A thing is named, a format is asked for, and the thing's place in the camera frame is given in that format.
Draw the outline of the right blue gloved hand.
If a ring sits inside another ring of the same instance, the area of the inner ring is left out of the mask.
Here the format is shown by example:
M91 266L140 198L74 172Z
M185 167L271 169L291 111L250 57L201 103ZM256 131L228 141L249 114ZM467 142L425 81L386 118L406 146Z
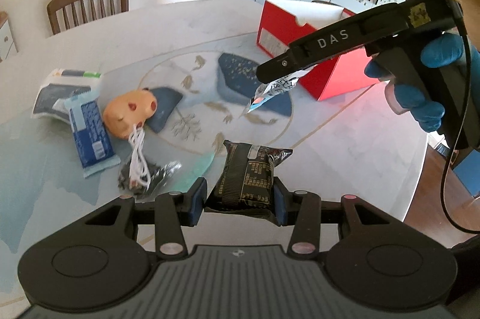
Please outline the right blue gloved hand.
M469 41L471 55L471 96L479 111L479 51ZM445 33L427 44L421 53L421 62L429 68L441 68L456 64L466 74L465 47L462 38L456 33ZM413 119L426 132L439 129L445 109L441 103L431 101L421 90L410 85L395 82L393 94L396 103L402 109L409 111Z

